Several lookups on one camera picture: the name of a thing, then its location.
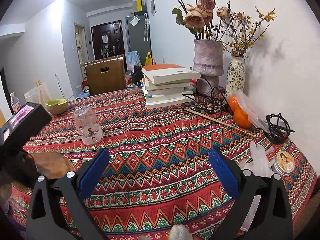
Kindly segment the amber glass cup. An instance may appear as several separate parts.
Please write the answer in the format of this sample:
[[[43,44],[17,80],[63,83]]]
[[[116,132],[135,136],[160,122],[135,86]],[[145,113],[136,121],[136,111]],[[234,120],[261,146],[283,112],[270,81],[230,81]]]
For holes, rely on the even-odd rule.
[[[48,179],[62,178],[74,171],[70,160],[57,152],[28,153],[28,159],[33,159],[37,171]]]

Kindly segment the round metal tin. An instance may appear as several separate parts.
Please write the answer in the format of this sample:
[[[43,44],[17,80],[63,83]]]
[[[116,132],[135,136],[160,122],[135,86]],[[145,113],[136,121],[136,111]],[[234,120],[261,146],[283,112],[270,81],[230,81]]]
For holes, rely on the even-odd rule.
[[[279,151],[273,160],[272,170],[283,177],[288,177],[295,169],[295,160],[286,151]]]

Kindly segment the plastic water bottle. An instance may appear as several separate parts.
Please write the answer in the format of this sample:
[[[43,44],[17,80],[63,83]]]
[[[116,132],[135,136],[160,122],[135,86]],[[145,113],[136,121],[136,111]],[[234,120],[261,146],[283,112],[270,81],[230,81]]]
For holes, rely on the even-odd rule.
[[[20,101],[19,99],[16,97],[15,93],[12,92],[10,94],[10,97],[11,97],[11,107],[12,107],[12,110],[14,111],[14,113],[18,112],[21,108],[21,104],[20,104]]]

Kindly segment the green yellow bowl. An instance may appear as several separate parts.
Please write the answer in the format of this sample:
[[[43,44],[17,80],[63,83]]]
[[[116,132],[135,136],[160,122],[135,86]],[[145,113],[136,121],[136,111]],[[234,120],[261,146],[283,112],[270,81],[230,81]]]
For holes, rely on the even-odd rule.
[[[45,103],[46,109],[50,114],[59,115],[64,113],[68,108],[67,99],[54,99]]]

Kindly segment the clear floral glass jar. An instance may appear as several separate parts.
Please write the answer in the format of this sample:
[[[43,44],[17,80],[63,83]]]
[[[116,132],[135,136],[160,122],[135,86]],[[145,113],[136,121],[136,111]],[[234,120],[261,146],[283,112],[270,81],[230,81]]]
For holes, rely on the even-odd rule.
[[[103,130],[97,116],[89,106],[81,106],[73,113],[74,123],[81,140],[86,145],[93,145],[103,137]]]

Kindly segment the bag of oranges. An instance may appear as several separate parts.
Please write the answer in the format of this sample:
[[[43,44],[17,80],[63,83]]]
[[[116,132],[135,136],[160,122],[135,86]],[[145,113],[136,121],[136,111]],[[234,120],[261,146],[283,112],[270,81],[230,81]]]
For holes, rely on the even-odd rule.
[[[269,132],[266,115],[257,104],[240,90],[232,91],[227,96],[227,102],[233,112],[236,124],[244,129],[260,128]]]

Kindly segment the patterned red tablecloth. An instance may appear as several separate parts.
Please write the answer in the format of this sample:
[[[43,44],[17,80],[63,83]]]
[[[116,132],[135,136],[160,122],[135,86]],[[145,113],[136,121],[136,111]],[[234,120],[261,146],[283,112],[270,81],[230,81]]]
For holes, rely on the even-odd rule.
[[[73,113],[81,106],[95,112],[102,139],[86,145]],[[287,140],[274,145],[263,131],[249,137],[185,111],[185,105],[148,109],[141,89],[91,96],[69,104],[25,146],[30,153],[55,151],[75,168],[106,148],[110,164],[90,198],[84,201],[109,239],[165,239],[174,224],[184,224],[196,239],[208,239],[233,205],[210,166],[216,146],[233,161],[249,161],[250,142],[263,146],[272,159],[288,152],[295,169],[283,179],[292,218],[304,211],[317,175],[301,150]]]

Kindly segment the wooden chair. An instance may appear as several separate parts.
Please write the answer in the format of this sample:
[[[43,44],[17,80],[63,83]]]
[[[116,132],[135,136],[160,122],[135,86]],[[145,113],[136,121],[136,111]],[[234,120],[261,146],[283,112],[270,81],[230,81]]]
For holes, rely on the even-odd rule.
[[[85,70],[91,95],[126,88],[123,54],[88,62],[85,64]]]

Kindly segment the wooden chopstick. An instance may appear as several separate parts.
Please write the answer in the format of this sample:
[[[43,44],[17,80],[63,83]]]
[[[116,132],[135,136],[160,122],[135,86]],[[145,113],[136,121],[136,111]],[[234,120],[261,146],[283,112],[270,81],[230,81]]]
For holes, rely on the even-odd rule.
[[[205,119],[208,119],[208,120],[210,120],[210,121],[213,121],[213,122],[215,122],[215,123],[218,123],[218,124],[220,124],[220,125],[222,125],[222,126],[228,127],[228,128],[230,128],[230,129],[237,130],[237,131],[239,131],[239,132],[241,132],[241,133],[243,133],[243,134],[245,134],[245,135],[247,135],[247,136],[249,136],[249,137],[252,137],[252,138],[255,137],[254,134],[252,134],[252,133],[250,133],[250,132],[248,132],[248,131],[246,131],[246,130],[244,130],[244,129],[242,129],[242,128],[238,128],[238,127],[236,127],[236,126],[227,124],[227,123],[225,123],[225,122],[223,122],[223,121],[217,120],[217,119],[212,118],[212,117],[210,117],[210,116],[208,116],[208,115],[205,115],[205,114],[203,114],[203,113],[194,111],[194,110],[189,109],[189,108],[185,108],[184,110],[185,110],[185,111],[188,111],[189,113],[198,115],[198,116],[203,117],[203,118],[205,118]]]

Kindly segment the dark entrance door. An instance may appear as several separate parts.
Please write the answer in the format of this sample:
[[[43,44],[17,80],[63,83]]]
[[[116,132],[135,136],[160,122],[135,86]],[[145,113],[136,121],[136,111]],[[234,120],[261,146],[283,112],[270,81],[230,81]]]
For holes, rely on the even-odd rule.
[[[96,60],[125,55],[121,20],[91,27]]]

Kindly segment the pink ceramic vase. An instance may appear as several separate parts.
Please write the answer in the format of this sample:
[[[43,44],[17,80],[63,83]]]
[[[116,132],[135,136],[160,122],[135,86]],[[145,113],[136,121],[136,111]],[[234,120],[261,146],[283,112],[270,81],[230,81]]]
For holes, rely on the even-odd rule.
[[[194,40],[193,70],[201,74],[196,83],[197,92],[211,95],[214,87],[219,86],[223,76],[223,46],[220,41]]]

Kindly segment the stack of books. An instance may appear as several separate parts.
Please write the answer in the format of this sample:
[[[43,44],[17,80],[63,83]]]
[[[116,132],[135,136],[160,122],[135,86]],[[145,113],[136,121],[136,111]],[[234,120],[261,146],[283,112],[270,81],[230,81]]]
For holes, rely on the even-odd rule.
[[[191,102],[195,88],[191,80],[201,74],[176,64],[154,64],[142,67],[141,87],[148,109],[168,107]]]

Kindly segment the yellow tote bag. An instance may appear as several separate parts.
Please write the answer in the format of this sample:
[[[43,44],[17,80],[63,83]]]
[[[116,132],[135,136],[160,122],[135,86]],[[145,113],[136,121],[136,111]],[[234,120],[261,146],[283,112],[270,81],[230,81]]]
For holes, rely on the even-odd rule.
[[[151,53],[148,51],[145,58],[145,66],[151,66],[154,64],[154,60],[151,56]]]

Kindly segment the dried yellow twig flowers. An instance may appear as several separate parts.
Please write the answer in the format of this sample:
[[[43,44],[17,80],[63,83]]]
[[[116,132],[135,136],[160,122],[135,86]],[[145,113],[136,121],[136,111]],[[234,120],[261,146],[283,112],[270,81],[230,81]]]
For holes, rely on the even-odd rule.
[[[264,14],[255,8],[255,12],[257,19],[244,12],[233,12],[230,3],[216,11],[223,28],[219,41],[223,50],[233,57],[246,58],[248,50],[264,37],[270,23],[277,18],[275,9]]]

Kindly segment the dried pink roses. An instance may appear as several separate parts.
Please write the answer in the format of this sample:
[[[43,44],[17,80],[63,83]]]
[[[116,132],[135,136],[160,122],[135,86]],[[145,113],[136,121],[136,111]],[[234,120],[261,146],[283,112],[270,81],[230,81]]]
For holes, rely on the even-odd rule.
[[[196,40],[214,40],[222,37],[221,24],[228,17],[229,9],[216,9],[216,0],[195,0],[195,5],[176,0],[180,5],[172,10],[176,24],[182,25]]]

